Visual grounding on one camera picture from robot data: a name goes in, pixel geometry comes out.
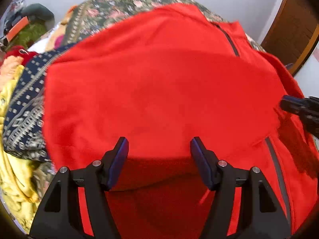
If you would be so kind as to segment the peach fluffy garment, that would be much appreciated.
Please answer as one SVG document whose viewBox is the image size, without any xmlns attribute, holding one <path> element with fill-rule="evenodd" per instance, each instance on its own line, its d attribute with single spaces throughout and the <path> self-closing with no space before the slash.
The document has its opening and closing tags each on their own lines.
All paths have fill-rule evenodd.
<svg viewBox="0 0 319 239">
<path fill-rule="evenodd" d="M 23 62 L 23 58 L 20 56 L 9 56 L 1 65 L 1 88 L 10 81 L 18 68 Z"/>
</svg>

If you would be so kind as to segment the red zip jacket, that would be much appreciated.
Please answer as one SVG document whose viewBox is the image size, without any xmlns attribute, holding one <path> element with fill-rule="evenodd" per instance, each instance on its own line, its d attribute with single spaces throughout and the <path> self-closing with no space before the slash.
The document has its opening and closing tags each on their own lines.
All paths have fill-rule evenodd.
<svg viewBox="0 0 319 239">
<path fill-rule="evenodd" d="M 57 168 L 85 168 L 123 136 L 128 156 L 105 196 L 120 238 L 201 238 L 214 199 L 191 155 L 198 136 L 219 159 L 260 169 L 290 225 L 318 238 L 318 151 L 300 118 L 303 98 L 271 54 L 113 55 L 67 59 L 44 81 L 43 134 Z"/>
</svg>

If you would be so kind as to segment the floral bed cover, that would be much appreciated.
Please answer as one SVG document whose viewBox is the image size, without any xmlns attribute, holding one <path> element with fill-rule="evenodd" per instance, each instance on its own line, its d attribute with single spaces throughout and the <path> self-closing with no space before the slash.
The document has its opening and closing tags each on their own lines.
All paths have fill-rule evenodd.
<svg viewBox="0 0 319 239">
<path fill-rule="evenodd" d="M 88 0 L 74 9 L 58 52 L 71 60 L 123 52 L 254 61 L 265 54 L 239 22 L 194 0 Z"/>
</svg>

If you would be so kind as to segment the yellow garment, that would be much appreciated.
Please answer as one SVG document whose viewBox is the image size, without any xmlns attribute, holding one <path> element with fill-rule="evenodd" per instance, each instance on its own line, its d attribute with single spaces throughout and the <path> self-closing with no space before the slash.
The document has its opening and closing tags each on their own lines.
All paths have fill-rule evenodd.
<svg viewBox="0 0 319 239">
<path fill-rule="evenodd" d="M 40 201 L 48 187 L 40 182 L 41 165 L 32 160 L 17 158 L 4 150 L 1 142 L 1 195 L 10 214 L 22 230 L 30 232 Z"/>
</svg>

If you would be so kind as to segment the dark green cushion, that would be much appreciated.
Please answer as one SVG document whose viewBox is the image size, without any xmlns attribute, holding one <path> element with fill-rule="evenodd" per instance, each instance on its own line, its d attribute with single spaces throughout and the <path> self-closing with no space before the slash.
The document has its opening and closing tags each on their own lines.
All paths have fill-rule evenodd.
<svg viewBox="0 0 319 239">
<path fill-rule="evenodd" d="M 55 25 L 53 12 L 40 3 L 34 3 L 23 8 L 21 16 L 27 17 L 29 23 L 42 23 L 48 29 L 51 29 Z"/>
</svg>

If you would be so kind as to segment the white sheet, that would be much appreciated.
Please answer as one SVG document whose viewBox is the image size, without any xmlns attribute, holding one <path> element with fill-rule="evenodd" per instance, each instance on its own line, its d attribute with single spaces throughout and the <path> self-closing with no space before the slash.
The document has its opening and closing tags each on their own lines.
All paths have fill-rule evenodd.
<svg viewBox="0 0 319 239">
<path fill-rule="evenodd" d="M 44 53 L 46 46 L 48 45 L 49 37 L 35 42 L 31 47 L 27 49 L 28 52 Z"/>
</svg>

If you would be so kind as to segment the green patterned box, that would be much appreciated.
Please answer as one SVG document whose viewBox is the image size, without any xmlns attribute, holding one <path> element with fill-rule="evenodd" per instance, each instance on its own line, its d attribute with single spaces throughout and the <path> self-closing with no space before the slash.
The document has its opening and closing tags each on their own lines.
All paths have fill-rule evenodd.
<svg viewBox="0 0 319 239">
<path fill-rule="evenodd" d="M 30 23 L 23 28 L 8 44 L 8 50 L 15 46 L 22 46 L 23 48 L 28 49 L 47 31 L 48 29 L 44 23 Z"/>
</svg>

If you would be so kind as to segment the navy patterned garment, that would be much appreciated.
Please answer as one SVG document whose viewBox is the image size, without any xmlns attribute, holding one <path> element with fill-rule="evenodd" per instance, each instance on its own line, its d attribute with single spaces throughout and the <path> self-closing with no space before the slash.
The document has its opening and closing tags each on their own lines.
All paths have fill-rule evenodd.
<svg viewBox="0 0 319 239">
<path fill-rule="evenodd" d="M 44 81 L 48 67 L 75 43 L 34 56 L 10 97 L 3 127 L 3 148 L 17 158 L 49 162 L 42 134 Z"/>
</svg>

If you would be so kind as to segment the wooden door frame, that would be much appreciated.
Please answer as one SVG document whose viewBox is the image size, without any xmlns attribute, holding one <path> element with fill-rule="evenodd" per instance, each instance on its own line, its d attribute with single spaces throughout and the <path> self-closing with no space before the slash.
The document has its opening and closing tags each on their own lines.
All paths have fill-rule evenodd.
<svg viewBox="0 0 319 239">
<path fill-rule="evenodd" d="M 261 46 L 296 75 L 318 42 L 318 20 L 306 0 L 282 0 Z"/>
</svg>

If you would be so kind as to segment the red fluffy garment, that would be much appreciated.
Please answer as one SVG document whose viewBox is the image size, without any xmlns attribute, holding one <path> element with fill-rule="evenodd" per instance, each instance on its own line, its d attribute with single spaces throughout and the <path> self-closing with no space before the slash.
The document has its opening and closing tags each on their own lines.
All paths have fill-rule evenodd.
<svg viewBox="0 0 319 239">
<path fill-rule="evenodd" d="M 30 61 L 36 55 L 38 55 L 37 52 L 27 51 L 23 46 L 14 46 L 13 48 L 11 48 L 11 50 L 5 53 L 4 58 L 7 59 L 10 56 L 21 57 L 23 58 L 21 64 L 25 66 L 28 61 Z"/>
</svg>

